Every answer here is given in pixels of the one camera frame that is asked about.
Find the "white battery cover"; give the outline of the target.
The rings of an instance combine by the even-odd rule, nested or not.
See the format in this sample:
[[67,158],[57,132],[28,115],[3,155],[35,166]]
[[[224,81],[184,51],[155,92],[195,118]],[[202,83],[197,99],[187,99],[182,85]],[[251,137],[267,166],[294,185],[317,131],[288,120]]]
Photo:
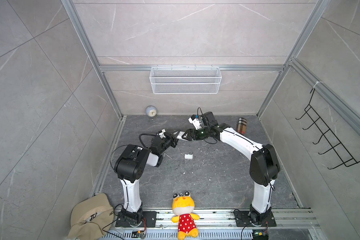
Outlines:
[[194,158],[193,154],[185,154],[184,155],[185,160],[192,160]]

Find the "white remote control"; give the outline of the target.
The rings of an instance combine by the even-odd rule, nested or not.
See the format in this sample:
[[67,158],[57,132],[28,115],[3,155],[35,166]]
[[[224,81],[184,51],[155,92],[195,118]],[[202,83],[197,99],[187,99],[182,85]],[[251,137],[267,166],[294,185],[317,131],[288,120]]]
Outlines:
[[185,132],[183,132],[183,131],[177,131],[177,132],[174,132],[173,133],[173,135],[177,138],[177,139],[179,139],[179,140],[187,140],[187,139],[184,139],[183,138],[183,135],[185,134]]

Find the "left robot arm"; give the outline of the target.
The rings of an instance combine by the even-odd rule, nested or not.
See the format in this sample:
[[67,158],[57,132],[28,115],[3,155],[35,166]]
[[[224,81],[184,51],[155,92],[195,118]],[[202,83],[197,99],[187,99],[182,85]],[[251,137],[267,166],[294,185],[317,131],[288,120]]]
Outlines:
[[142,200],[140,198],[139,179],[143,175],[146,165],[159,167],[163,161],[163,153],[169,148],[175,148],[179,133],[160,132],[150,135],[151,146],[137,146],[128,144],[116,160],[113,170],[123,185],[125,203],[121,209],[127,219],[138,224],[143,219]]

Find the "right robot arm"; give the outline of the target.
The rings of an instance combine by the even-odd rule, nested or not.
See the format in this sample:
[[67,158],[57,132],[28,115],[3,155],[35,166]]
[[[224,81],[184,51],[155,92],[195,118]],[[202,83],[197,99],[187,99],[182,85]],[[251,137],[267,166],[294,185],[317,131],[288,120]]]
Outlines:
[[274,183],[281,170],[275,148],[256,143],[225,123],[219,124],[212,112],[193,115],[189,122],[193,129],[179,131],[177,138],[186,141],[201,141],[209,137],[235,148],[250,160],[250,176],[254,181],[254,197],[249,217],[252,224],[260,225],[272,213],[271,196]]

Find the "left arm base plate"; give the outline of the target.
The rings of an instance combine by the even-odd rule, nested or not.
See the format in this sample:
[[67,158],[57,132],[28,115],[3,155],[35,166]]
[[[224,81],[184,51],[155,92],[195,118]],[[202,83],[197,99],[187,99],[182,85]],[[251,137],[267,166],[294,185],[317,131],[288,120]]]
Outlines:
[[138,213],[123,213],[120,211],[116,217],[115,227],[148,227],[153,228],[156,225],[157,212],[155,211],[143,211]]

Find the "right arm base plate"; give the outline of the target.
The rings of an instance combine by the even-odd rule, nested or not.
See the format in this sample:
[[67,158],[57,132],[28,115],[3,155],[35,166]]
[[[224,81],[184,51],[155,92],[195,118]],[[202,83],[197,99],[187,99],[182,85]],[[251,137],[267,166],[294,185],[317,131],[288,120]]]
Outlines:
[[257,214],[256,211],[233,211],[237,227],[276,227],[277,223],[272,211]]

